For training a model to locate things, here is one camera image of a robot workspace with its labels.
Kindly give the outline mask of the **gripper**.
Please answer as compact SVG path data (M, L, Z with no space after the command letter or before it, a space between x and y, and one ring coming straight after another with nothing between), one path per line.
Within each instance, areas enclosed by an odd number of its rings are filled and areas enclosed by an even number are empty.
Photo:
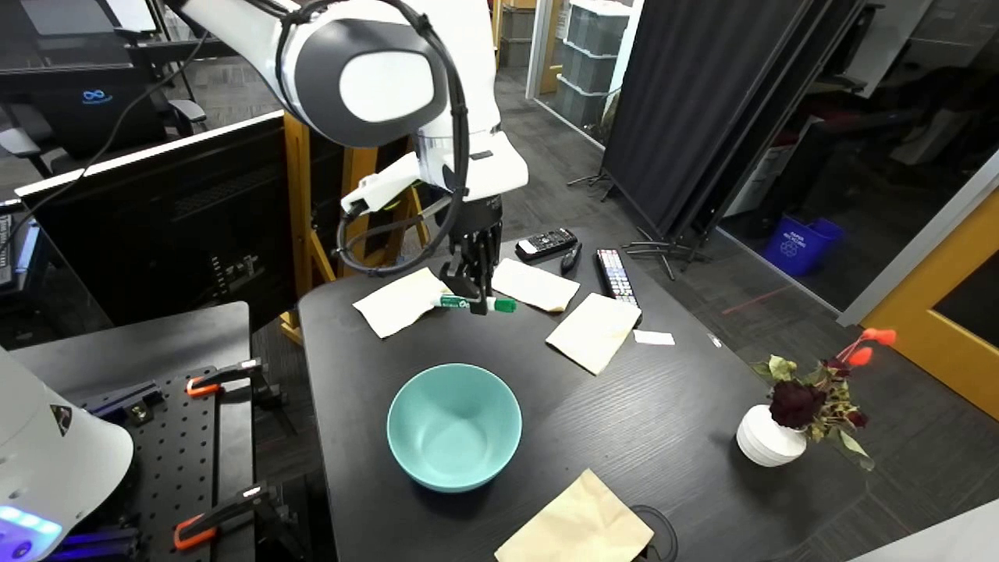
M439 280L451 293L468 301L474 301L477 285L478 302L471 306L475 315L488 313L489 298L495 296L492 277L499 260L496 239L502 237L502 228L502 196L496 195L465 201L456 222L447 232L449 256L440 266Z

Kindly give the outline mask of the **green marker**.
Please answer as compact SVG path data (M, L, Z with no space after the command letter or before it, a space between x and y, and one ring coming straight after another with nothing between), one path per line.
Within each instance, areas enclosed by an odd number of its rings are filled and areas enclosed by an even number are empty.
M517 309L517 302L513 299L483 297L474 300L453 293L436 295L436 299L432 300L432 303L436 308L470 309L475 314L485 314L486 311L513 313Z

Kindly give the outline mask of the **teal bowl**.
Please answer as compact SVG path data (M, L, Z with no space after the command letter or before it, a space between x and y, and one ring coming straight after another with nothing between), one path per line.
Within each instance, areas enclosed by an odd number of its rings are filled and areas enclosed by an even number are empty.
M522 435L520 402L499 376L464 363L411 377L386 412L390 453L415 483L467 493L495 479Z

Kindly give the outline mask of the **cream paper napkin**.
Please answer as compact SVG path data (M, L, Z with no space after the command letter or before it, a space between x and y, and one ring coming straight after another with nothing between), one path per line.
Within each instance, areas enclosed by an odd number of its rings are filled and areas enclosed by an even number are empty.
M600 375L638 324L642 311L635 304L590 293L560 321L546 338L559 351L592 375Z
M493 290L549 313L561 313L581 285L571 279L504 258L492 275Z
M449 292L431 270L422 268L354 302L354 309L375 335L385 339L417 322L438 305L440 295Z

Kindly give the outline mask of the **short black remote control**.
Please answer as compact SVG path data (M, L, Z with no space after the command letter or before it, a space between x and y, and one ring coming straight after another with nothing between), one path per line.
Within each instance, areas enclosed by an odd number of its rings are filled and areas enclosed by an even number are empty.
M521 239L515 243L514 253L525 263L534 263L570 251L577 244L577 235L567 228L557 228Z

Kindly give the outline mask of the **long black remote control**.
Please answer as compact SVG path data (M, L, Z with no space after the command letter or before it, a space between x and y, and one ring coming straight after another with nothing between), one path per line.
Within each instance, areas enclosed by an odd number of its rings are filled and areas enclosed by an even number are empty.
M606 297L639 308L634 286L617 249L597 249L595 267Z

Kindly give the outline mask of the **yellow wooden easel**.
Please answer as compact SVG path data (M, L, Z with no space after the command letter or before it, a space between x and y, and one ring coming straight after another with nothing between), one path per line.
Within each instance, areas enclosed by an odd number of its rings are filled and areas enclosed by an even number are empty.
M311 196L311 131L302 122L293 117L290 112L283 114L284 143L286 154L286 188L288 188L290 210L290 245L292 245L293 277L295 292L301 298L311 289L324 283L332 283L338 279L337 273L345 272L345 268L329 262L329 252L325 251L320 236L315 231L313 221L313 197ZM377 171L379 156L378 148L345 148L343 149L342 178L340 178L340 195L350 194L359 186L361 179ZM410 219L418 216L422 210L420 196L415 184L407 187L396 203L390 203L388 210L392 211L393 221ZM407 228L397 230L389 235L385 248L367 252L360 248L354 252L357 259L364 265L388 265L390 258L402 256L402 245ZM429 243L428 225L414 225L418 242L421 247ZM295 308L279 316L279 327L282 334L290 341L304 348L304 338L300 318Z

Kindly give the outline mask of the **stack of plastic storage bins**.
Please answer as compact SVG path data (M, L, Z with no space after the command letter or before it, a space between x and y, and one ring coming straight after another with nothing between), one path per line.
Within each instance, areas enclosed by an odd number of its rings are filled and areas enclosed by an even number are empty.
M629 20L629 0L567 0L564 25L556 36L560 71L550 106L567 123L589 135L602 125L617 92L615 68Z

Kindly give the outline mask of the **orange and black clamp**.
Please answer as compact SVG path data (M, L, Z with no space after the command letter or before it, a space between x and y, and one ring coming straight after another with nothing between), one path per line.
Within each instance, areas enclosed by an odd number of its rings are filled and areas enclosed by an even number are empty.
M207 370L203 375L190 378L185 387L186 395L192 398L207 397L222 391L222 385L246 379L253 392L264 392L265 365L260 357L254 357L220 370Z
M264 482L250 485L202 514L182 521L172 530L172 547L187 551L220 533L222 524L246 514L257 514L272 500L272 487Z

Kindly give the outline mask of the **brown paper napkin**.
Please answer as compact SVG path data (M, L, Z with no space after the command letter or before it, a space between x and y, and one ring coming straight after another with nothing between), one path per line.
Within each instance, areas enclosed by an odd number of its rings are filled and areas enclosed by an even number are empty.
M497 548L497 562L632 562L652 541L639 519L590 469Z

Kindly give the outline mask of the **black fabric partition screen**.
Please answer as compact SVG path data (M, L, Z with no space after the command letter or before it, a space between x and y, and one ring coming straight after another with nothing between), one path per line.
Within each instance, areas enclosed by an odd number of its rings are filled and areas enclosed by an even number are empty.
M865 0L645 0L603 170L657 237L734 150L806 47L829 47Z

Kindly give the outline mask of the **large black monitor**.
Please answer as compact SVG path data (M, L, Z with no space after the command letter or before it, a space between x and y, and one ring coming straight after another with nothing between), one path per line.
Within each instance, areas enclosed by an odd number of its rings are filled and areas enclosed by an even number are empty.
M283 112L27 184L16 195L114 325L297 303Z

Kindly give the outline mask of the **blue recycling bin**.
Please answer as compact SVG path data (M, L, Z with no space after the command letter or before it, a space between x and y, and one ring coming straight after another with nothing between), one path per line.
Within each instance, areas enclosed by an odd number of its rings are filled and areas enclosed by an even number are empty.
M784 215L777 222L763 257L788 276L804 276L820 266L843 233L838 224L827 219L805 223Z

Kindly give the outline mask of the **white ribbed vase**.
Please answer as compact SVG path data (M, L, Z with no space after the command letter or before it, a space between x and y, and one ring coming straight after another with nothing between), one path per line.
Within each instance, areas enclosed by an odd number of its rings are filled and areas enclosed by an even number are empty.
M765 468L777 468L799 459L807 448L803 431L777 424L770 407L750 408L736 430L736 443L750 461Z

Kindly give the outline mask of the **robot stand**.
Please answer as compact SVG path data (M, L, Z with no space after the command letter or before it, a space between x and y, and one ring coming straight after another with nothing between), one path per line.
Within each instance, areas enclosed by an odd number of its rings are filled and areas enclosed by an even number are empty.
M249 307L244 302L190 311L13 351L13 357L72 402L140 383L156 382L164 401L151 422L131 427L137 445L134 487L144 548L140 560L257 562L250 515L222 528L211 543L186 552L172 544L172 527L235 496L254 482L254 421L245 380L220 398L190 399L187 376L251 356Z

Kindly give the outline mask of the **bouquet of dried flowers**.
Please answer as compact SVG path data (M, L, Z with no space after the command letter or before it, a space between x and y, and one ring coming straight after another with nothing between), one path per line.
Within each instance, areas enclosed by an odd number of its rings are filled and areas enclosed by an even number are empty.
M809 373L797 374L795 362L777 355L753 362L750 368L770 385L768 409L773 422L814 443L830 439L861 469L872 471L874 461L855 437L869 416L854 402L849 382L854 370L870 363L875 347L892 347L896 341L894 329L865 329Z

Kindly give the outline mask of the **black and blue bar clamp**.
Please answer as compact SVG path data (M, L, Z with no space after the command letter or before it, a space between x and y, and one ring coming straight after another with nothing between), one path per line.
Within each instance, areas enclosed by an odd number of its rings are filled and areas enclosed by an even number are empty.
M78 400L76 405L106 422L138 427L154 420L155 408L164 399L160 385L147 381Z

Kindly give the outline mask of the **yellow door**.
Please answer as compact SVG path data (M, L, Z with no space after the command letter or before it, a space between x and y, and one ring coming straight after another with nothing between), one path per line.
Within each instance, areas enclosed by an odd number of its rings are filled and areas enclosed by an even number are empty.
M999 188L864 318L894 349L999 421Z

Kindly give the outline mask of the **office chair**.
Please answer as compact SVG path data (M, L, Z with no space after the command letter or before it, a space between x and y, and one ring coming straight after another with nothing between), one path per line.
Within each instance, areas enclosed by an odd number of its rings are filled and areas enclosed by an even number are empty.
M187 137L203 124L206 114L190 99L168 99L156 91L126 116L109 149L101 152L120 112L128 102L125 91L70 90L10 95L0 100L0 115L9 127L0 130L0 146L28 159L44 178L84 167L92 157L117 158Z

